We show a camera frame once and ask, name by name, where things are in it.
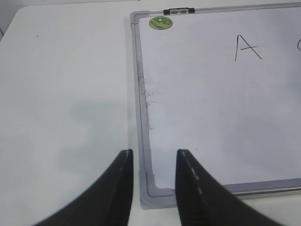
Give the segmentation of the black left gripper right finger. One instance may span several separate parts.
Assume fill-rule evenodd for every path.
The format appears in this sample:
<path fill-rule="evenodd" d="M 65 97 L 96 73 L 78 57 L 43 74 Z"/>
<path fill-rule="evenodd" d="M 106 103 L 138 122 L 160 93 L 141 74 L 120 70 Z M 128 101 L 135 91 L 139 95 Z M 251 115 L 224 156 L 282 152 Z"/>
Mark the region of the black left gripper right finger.
<path fill-rule="evenodd" d="M 189 150 L 176 156 L 175 193 L 183 226 L 264 226 L 266 218 L 221 186 Z"/>

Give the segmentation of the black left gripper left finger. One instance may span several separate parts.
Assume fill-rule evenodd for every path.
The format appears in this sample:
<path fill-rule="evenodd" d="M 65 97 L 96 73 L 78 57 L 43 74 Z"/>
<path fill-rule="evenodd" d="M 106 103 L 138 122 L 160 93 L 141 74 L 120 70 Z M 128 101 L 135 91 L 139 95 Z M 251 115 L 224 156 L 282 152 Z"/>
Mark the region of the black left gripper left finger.
<path fill-rule="evenodd" d="M 126 226 L 133 200 L 133 151 L 122 150 L 79 197 L 39 226 Z"/>

